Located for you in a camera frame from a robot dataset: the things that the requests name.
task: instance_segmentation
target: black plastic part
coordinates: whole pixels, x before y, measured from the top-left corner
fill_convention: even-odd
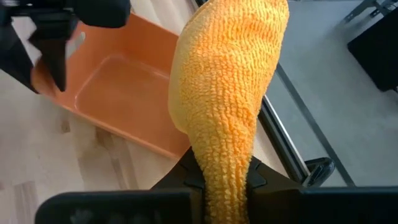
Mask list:
[[[74,12],[89,26],[118,28],[126,25],[130,0],[74,0]]]
[[[195,0],[195,2],[198,4],[198,6],[202,6],[204,3],[207,2],[207,0]]]
[[[192,148],[183,155],[173,169],[155,184],[152,190],[189,188],[197,194],[192,203],[192,223],[204,223],[205,179],[195,159]]]
[[[328,157],[305,161],[305,165],[310,175],[303,181],[304,187],[320,187],[336,168],[333,160]]]
[[[37,14],[31,18],[37,28],[29,41],[41,51],[42,60],[58,89],[65,91],[67,87],[65,48],[78,20],[68,11]]]
[[[30,82],[33,63],[11,23],[0,32],[0,69],[37,93]]]
[[[267,209],[271,210],[274,207],[269,201],[263,198],[265,195],[279,190],[300,189],[302,188],[301,184],[274,171],[255,157],[252,158],[251,167],[255,167],[255,169],[249,170],[246,193],[250,223],[282,223],[275,220],[273,216],[267,215]],[[253,172],[257,175],[255,179],[250,178],[253,176]],[[263,182],[266,184],[258,184],[259,178],[263,179]],[[273,210],[273,212],[275,215],[289,215],[287,213],[283,214],[282,211],[278,210]]]
[[[192,214],[200,197],[189,188],[66,193],[44,202],[35,224],[199,223]]]
[[[398,222],[396,187],[264,189],[251,198],[261,212],[251,223]]]
[[[348,43],[347,48],[380,91],[398,86],[398,9]]]
[[[257,169],[261,164],[262,162],[259,159],[254,156],[252,157],[249,165],[248,176],[246,177],[247,189],[255,189],[267,184],[267,180],[264,176],[257,172]]]

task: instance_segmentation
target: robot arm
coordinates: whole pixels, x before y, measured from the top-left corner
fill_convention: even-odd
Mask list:
[[[81,20],[89,26],[118,28],[130,15],[130,0],[2,0],[0,5],[0,68],[36,92],[32,62],[14,28],[12,17],[28,16],[36,25],[29,42],[42,53],[53,81],[66,89],[65,46]]]

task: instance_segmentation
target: towel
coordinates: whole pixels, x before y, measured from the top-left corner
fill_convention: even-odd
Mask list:
[[[210,0],[180,35],[169,112],[206,182],[210,223],[248,223],[246,174],[261,99],[279,59],[286,0]]]

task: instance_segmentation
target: wooden table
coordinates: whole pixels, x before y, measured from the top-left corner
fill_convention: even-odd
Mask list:
[[[191,0],[133,0],[133,11],[179,34]],[[22,40],[34,26],[14,22]],[[25,42],[32,59],[38,51]],[[258,124],[254,155],[285,173]],[[148,189],[176,163],[96,128],[0,74],[0,223],[33,223],[37,207],[68,191]]]

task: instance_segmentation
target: plastic tray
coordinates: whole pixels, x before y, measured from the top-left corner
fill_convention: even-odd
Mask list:
[[[120,29],[79,24],[85,40],[67,60],[60,92],[39,61],[36,89],[96,125],[169,157],[189,148],[167,109],[169,72],[178,36],[131,14]]]

